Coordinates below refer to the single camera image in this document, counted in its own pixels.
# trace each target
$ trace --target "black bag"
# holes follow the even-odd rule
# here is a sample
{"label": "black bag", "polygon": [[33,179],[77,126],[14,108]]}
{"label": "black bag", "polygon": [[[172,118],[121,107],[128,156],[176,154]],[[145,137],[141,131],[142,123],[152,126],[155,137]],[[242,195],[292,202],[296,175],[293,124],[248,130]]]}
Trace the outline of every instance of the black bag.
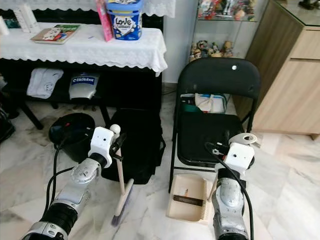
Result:
{"label": "black bag", "polygon": [[[147,110],[118,110],[111,119],[118,124],[127,138],[121,147],[124,182],[134,179],[134,184],[147,184],[160,166],[166,147],[162,138],[159,113]],[[102,177],[119,181],[117,162],[102,170]]]}
{"label": "black bag", "polygon": [[15,127],[7,118],[6,113],[0,108],[0,143],[8,139],[15,132]]}

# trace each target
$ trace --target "black cable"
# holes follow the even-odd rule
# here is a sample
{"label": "black cable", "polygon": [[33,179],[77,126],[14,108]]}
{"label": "black cable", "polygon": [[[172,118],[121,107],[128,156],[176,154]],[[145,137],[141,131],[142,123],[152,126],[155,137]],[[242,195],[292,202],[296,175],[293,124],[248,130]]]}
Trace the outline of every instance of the black cable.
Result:
{"label": "black cable", "polygon": [[54,154],[54,158],[53,158],[53,186],[52,186],[52,195],[51,195],[51,201],[50,204],[52,204],[52,202],[55,200],[55,195],[56,195],[56,186],[57,186],[57,161],[58,161],[58,155],[59,155],[59,151],[62,149],[64,143],[66,142],[66,140],[68,139],[68,137],[65,137],[61,143],[59,144],[59,146],[57,147],[55,154]]}
{"label": "black cable", "polygon": [[249,218],[250,218],[250,240],[254,240],[254,214],[253,214],[253,209],[252,209],[252,204],[250,201],[250,197],[247,193],[246,188],[243,186],[243,184],[241,183],[240,179],[237,177],[237,175],[234,173],[234,171],[227,165],[225,164],[224,161],[222,161],[219,157],[217,157],[215,154],[213,154],[212,150],[210,150],[208,148],[208,145],[214,146],[213,143],[211,142],[206,142],[204,144],[204,148],[220,163],[222,164],[228,171],[230,171],[230,173],[232,174],[232,176],[234,177],[234,179],[238,182],[238,184],[241,187],[241,190],[243,191],[243,194],[245,196],[245,199],[248,203],[248,208],[249,208]]}
{"label": "black cable", "polygon": [[50,178],[50,180],[49,180],[49,182],[48,182],[48,185],[46,186],[46,199],[45,199],[45,208],[44,208],[43,216],[45,215],[45,213],[48,211],[48,208],[49,208],[50,186],[51,186],[52,181],[53,181],[54,178],[57,177],[58,175],[63,174],[63,173],[65,173],[65,172],[68,172],[68,171],[72,170],[73,168],[74,168],[74,167],[70,167],[70,168],[67,168],[67,169],[58,171],[55,176],[53,175],[53,176]]}

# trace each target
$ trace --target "chair backrest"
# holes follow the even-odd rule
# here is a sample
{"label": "chair backrest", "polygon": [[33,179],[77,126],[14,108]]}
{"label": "chair backrest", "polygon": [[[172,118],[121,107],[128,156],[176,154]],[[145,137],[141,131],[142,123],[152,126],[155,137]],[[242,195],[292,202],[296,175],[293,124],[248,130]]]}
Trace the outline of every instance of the chair backrest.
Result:
{"label": "chair backrest", "polygon": [[207,57],[189,63],[181,72],[177,96],[181,94],[234,94],[258,99],[260,74],[249,61]]}

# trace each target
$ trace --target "black folding chair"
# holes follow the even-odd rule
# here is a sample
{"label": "black folding chair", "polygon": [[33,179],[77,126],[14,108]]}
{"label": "black folding chair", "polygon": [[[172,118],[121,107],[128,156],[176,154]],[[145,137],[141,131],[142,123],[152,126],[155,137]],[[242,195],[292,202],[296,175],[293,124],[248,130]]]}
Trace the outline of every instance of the black folding chair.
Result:
{"label": "black folding chair", "polygon": [[242,121],[236,115],[185,111],[181,100],[183,94],[231,94],[252,99],[248,113],[246,132],[252,129],[260,90],[260,74],[249,61],[238,58],[208,57],[189,63],[181,72],[176,93],[169,192],[174,169],[215,172],[213,169],[199,169],[175,166],[177,143],[178,159],[185,165],[214,168],[217,160],[206,151],[205,143],[222,143],[244,133]]}

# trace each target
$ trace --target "white wall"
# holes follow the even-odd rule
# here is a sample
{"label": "white wall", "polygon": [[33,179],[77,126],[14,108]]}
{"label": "white wall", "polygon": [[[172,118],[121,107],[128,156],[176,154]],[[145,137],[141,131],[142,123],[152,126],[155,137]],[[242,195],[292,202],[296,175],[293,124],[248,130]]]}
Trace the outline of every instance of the white wall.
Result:
{"label": "white wall", "polygon": [[198,0],[176,0],[175,18],[164,17],[164,40],[168,69],[163,72],[163,82],[177,83],[190,52]]}

